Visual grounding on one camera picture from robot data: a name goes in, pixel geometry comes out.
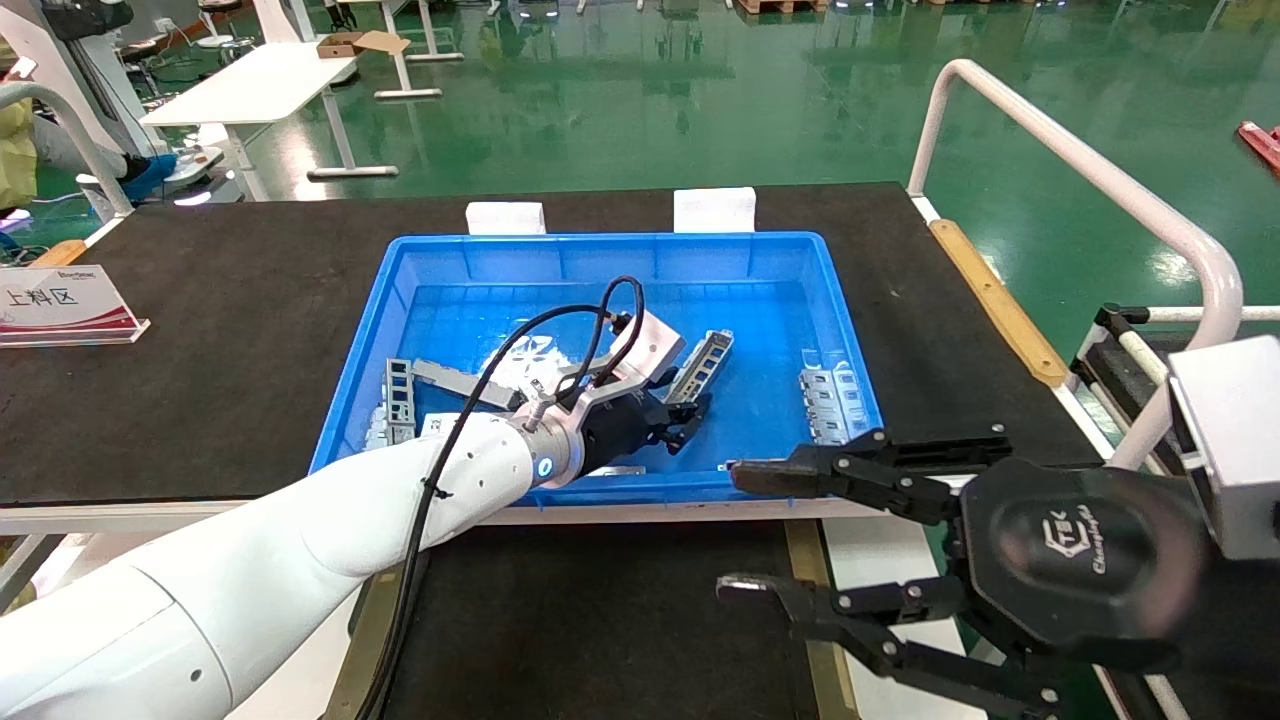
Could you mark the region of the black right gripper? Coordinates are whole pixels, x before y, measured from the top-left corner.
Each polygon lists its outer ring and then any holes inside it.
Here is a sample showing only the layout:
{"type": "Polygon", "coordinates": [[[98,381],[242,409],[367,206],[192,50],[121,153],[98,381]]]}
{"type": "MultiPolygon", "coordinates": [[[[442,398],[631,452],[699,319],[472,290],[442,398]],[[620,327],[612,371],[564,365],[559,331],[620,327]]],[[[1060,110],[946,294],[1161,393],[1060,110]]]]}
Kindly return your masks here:
{"type": "Polygon", "coordinates": [[[1011,454],[1002,434],[896,443],[869,430],[781,460],[733,461],[730,478],[748,495],[844,498],[924,527],[957,518],[963,619],[1007,653],[1140,674],[1178,667],[1213,561],[1190,487],[1004,460],[1011,454]],[[940,479],[979,471],[959,497],[940,479]]]}

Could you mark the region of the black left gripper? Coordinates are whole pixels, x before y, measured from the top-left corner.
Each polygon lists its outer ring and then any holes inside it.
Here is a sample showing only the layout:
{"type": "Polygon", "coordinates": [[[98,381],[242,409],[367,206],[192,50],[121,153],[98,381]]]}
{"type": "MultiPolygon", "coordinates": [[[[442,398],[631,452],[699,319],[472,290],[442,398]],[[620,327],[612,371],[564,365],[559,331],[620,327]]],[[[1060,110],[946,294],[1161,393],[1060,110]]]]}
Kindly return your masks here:
{"type": "MultiPolygon", "coordinates": [[[[698,433],[714,400],[700,393],[663,404],[648,391],[594,406],[582,424],[579,478],[649,445],[678,455],[698,433]]],[[[906,584],[833,589],[814,582],[750,574],[718,578],[719,600],[763,593],[776,601],[792,635],[838,646],[872,674],[1006,719],[1060,719],[1062,698],[1042,678],[899,638],[893,629],[950,619],[970,607],[956,577],[906,584]]]]}

